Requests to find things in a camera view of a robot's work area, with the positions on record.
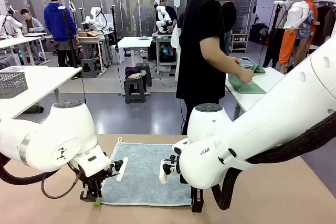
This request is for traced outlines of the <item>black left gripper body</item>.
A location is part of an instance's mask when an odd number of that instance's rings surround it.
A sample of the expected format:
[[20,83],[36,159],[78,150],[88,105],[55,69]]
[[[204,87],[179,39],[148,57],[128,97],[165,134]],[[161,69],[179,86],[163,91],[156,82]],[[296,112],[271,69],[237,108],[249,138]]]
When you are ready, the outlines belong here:
[[105,177],[101,176],[91,176],[86,177],[85,175],[81,175],[81,182],[83,188],[87,188],[92,193],[98,193],[101,191],[102,182],[105,180]]

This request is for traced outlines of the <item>grey-blue terry towel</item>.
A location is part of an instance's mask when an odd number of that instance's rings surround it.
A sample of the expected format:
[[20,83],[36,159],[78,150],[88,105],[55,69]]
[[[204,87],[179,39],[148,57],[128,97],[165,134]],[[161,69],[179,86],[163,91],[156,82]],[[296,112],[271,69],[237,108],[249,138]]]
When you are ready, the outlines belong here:
[[102,183],[101,202],[106,205],[178,207],[191,205],[191,189],[180,183],[177,173],[159,180],[160,162],[173,154],[171,144],[118,142],[111,160],[129,158],[123,178],[110,177]]

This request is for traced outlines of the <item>person's right forearm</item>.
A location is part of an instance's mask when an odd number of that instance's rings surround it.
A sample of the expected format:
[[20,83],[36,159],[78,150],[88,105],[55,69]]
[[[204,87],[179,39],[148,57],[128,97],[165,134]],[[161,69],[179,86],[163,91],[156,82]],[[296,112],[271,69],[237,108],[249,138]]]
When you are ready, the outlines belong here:
[[209,62],[213,67],[221,72],[228,74],[233,74],[236,76],[240,66],[231,63],[219,48],[206,49],[204,52],[204,58]]

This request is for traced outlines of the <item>grey plastic lattice basket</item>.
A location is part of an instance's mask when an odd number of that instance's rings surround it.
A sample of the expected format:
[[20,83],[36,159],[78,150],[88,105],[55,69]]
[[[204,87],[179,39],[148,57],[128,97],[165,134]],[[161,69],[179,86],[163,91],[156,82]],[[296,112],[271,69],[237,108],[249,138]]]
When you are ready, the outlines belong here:
[[28,89],[24,72],[0,72],[0,99],[11,99]]

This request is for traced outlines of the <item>person's right hand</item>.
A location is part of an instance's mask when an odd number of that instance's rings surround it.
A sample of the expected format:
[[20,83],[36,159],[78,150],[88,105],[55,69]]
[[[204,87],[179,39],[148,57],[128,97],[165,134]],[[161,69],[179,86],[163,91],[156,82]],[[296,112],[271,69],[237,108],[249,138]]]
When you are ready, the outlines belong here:
[[236,77],[243,83],[250,83],[253,79],[254,72],[250,69],[240,68]]

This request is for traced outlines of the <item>dark green floor bundle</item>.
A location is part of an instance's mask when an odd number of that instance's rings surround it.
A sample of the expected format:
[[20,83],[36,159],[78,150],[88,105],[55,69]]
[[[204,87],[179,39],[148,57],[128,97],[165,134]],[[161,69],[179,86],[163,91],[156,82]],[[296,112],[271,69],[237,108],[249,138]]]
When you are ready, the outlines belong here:
[[41,114],[44,112],[44,107],[39,104],[32,105],[29,109],[27,109],[25,114]]

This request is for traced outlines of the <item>grey plastic step stool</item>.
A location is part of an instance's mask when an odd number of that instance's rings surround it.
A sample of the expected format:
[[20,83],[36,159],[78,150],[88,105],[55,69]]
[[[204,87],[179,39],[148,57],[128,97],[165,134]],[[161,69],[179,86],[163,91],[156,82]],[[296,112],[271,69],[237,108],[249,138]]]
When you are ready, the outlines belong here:
[[83,78],[96,78],[99,74],[96,60],[94,57],[81,59],[81,76]]
[[145,80],[146,80],[146,85],[148,87],[152,86],[152,77],[151,77],[151,68],[150,65],[148,63],[137,63],[135,65],[136,67],[138,67],[141,71],[145,72]]
[[146,101],[145,86],[142,77],[139,79],[126,78],[124,81],[124,88],[126,104],[144,103]]

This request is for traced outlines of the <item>dark and beige clothes pile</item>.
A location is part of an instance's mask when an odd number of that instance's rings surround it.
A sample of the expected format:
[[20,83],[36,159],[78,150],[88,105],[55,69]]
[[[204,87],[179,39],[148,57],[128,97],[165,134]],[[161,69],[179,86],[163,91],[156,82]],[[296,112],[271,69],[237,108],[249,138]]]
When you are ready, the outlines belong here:
[[141,70],[138,67],[126,67],[125,68],[126,79],[140,79],[142,78]]

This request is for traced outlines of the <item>person in black T-shirt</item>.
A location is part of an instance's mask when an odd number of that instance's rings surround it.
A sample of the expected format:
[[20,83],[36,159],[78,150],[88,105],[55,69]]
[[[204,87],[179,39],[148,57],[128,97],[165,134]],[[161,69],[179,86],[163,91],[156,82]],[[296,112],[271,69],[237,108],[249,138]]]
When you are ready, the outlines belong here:
[[179,38],[181,46],[179,77],[176,97],[186,105],[186,119],[182,134],[187,128],[192,109],[203,103],[218,103],[225,96],[226,74],[212,66],[201,50],[201,42],[208,38],[219,40],[224,49],[224,22],[222,7],[216,0],[190,0],[184,12]]

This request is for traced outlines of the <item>white robot workbench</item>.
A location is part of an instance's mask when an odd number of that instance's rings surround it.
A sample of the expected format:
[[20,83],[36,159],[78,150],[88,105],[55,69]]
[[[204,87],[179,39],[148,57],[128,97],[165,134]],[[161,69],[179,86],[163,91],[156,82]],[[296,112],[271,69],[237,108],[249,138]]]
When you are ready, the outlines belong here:
[[94,57],[99,71],[98,76],[102,76],[109,66],[112,65],[113,55],[110,51],[109,35],[102,34],[99,37],[78,38],[79,49],[81,49],[83,58]]

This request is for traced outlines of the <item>white height-adjustable desk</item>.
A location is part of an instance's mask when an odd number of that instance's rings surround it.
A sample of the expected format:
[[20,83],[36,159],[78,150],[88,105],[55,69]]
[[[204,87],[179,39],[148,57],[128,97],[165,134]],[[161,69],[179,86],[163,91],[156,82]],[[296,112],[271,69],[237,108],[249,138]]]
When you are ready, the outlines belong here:
[[[126,49],[129,48],[131,49],[131,59],[132,59],[132,67],[136,67],[136,63],[135,63],[135,54],[134,54],[134,50],[135,49],[141,49],[141,48],[149,48],[151,45],[151,41],[152,41],[152,37],[124,37],[122,38],[119,42],[118,42],[118,46],[119,46],[119,52],[115,53],[115,56],[117,59],[120,60],[120,63],[122,62],[120,59],[120,53],[122,51],[122,49]],[[145,86],[145,97],[147,95],[149,95],[150,93],[148,93],[146,91],[146,83],[144,82],[144,75],[142,74],[142,79],[143,79],[143,83]]]

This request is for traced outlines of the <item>black tripod pole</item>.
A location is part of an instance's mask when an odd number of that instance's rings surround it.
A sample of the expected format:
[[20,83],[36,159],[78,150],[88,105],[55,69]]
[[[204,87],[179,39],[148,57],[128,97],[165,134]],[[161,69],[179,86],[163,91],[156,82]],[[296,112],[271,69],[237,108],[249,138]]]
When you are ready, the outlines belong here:
[[117,28],[116,28],[116,21],[115,21],[115,5],[110,6],[110,10],[112,13],[112,19],[113,19],[113,32],[114,32],[114,40],[115,40],[115,50],[116,53],[119,52],[119,46],[118,46],[118,37],[117,37]]
[[65,26],[66,26],[67,35],[68,35],[68,44],[69,44],[69,47],[70,47],[70,52],[71,52],[73,67],[74,68],[78,68],[77,63],[76,63],[76,59],[75,59],[75,54],[74,54],[74,47],[73,47],[73,43],[72,43],[72,35],[71,35],[69,23],[68,23],[68,17],[67,17],[66,7],[65,6],[59,6],[58,9],[62,12],[64,21],[65,21]]

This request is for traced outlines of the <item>person in white hoodie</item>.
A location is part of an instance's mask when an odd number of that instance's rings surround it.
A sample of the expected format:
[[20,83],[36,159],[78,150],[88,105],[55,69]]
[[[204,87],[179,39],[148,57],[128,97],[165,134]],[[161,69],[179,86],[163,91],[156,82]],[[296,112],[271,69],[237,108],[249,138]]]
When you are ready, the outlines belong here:
[[176,25],[173,29],[171,37],[171,46],[176,49],[176,71],[175,71],[176,82],[178,82],[179,67],[180,67],[180,55],[181,55],[181,47],[179,41],[180,35],[181,35],[181,28],[178,28],[178,25]]

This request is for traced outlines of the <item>low shoe shelf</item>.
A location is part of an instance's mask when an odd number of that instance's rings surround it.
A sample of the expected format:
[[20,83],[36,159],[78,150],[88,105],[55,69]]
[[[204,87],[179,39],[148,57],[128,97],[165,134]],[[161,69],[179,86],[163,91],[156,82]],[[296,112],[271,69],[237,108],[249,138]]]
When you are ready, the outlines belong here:
[[247,51],[248,33],[235,34],[232,33],[230,37],[230,53]]

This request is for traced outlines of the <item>long white work desk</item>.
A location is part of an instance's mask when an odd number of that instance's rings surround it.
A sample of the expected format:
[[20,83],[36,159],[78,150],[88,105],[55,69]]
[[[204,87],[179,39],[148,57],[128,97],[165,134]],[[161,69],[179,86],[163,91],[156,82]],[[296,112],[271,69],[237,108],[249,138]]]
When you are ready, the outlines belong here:
[[44,65],[44,64],[49,63],[50,60],[46,58],[40,37],[17,37],[17,38],[7,38],[7,39],[0,40],[0,52],[10,51],[13,54],[14,48],[18,47],[19,49],[22,49],[23,47],[25,47],[28,52],[29,58],[30,58],[29,64],[34,66],[35,60],[34,60],[33,53],[32,53],[32,50],[29,44],[31,42],[33,46],[34,41],[38,41],[38,43],[40,44],[41,50],[42,50],[42,56],[44,58],[44,60],[41,61],[39,56],[36,57],[36,59],[39,60],[39,65]]

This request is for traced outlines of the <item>person in blue hoodie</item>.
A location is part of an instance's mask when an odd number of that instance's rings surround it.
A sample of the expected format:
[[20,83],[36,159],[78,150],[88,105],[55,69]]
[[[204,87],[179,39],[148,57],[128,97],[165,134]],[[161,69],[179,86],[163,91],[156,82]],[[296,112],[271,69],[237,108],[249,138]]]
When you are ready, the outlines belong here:
[[[46,27],[50,31],[54,40],[53,48],[57,52],[59,67],[73,67],[74,64],[72,62],[70,47],[68,44],[67,29],[62,12],[58,9],[59,6],[63,6],[60,4],[59,0],[50,0],[50,3],[44,10],[44,20]],[[66,8],[66,12],[72,35],[74,53],[76,53],[76,48],[79,44],[77,30],[68,8]]]

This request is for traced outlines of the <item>seated person in grey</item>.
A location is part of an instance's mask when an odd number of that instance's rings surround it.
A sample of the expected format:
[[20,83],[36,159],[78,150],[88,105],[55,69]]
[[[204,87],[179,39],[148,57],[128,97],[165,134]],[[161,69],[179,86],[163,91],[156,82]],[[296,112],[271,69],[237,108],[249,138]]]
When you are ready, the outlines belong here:
[[36,18],[34,18],[30,14],[29,10],[21,9],[20,14],[25,19],[23,21],[23,27],[22,27],[22,32],[24,34],[26,34],[26,33],[42,33],[45,30],[42,23],[39,20],[37,20]]

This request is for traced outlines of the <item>black luggage stack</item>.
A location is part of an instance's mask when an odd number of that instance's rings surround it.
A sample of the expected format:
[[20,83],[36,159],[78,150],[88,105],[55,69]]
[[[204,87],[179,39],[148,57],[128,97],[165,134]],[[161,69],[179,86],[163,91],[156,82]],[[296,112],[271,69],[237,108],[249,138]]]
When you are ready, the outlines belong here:
[[268,26],[264,23],[252,24],[249,30],[249,41],[264,45],[267,39]]

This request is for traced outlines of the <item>mannequin with orange trousers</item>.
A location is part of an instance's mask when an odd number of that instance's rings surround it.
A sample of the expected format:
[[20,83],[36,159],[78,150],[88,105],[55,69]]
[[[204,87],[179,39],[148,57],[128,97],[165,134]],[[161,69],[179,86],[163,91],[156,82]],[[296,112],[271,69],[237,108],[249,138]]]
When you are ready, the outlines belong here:
[[287,21],[284,25],[284,35],[279,53],[280,72],[285,74],[300,25],[308,16],[309,5],[306,0],[298,0],[292,4],[288,11]]

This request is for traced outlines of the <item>person with grey cap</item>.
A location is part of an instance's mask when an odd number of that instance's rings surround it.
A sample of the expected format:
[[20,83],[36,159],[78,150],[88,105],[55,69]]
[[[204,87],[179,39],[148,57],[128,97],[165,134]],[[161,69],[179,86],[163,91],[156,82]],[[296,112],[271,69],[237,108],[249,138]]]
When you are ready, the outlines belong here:
[[165,6],[166,7],[166,11],[168,12],[170,18],[171,18],[171,23],[167,26],[164,26],[164,31],[165,33],[164,34],[171,34],[175,25],[177,24],[177,14],[176,14],[176,11],[175,9],[172,7],[172,6],[169,6],[167,4],[167,0],[159,0],[159,4],[158,5],[161,5],[161,6]]

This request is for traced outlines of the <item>person in black hoodie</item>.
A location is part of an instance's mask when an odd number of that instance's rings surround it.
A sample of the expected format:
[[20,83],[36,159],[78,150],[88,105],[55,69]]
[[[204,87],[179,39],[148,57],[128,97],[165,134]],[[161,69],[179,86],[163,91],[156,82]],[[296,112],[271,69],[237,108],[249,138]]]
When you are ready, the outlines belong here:
[[228,56],[230,49],[230,37],[232,28],[237,18],[237,10],[234,2],[224,2],[222,5],[222,14],[224,21],[224,53]]

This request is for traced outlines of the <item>mannequin with grey top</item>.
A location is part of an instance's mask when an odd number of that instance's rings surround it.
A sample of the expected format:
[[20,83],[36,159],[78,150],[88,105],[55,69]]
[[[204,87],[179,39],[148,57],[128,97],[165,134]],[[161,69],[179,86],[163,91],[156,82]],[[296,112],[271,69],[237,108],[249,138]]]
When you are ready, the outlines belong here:
[[284,28],[284,25],[287,21],[288,11],[291,8],[292,4],[293,4],[293,0],[285,0],[282,4],[280,4],[281,9],[278,14],[276,28],[278,29]]

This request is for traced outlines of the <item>dark garments on rack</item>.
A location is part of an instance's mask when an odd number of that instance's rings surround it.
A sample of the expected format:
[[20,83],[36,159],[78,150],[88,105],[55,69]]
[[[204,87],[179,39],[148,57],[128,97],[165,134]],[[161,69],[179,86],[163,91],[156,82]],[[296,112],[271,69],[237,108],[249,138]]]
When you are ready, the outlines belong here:
[[312,41],[314,46],[321,46],[326,38],[330,38],[336,22],[336,3],[320,1],[317,5],[318,21],[316,32]]

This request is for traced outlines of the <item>mannequin with orange shirt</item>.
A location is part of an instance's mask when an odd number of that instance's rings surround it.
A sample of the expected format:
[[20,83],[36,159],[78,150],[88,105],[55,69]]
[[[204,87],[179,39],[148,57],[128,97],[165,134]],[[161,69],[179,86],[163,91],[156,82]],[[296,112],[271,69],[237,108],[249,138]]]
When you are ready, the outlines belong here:
[[304,60],[315,35],[316,27],[320,25],[320,22],[317,20],[318,11],[314,0],[306,0],[306,2],[309,5],[309,11],[306,20],[299,27],[297,39],[300,39],[300,43],[295,54],[293,67],[296,67]]

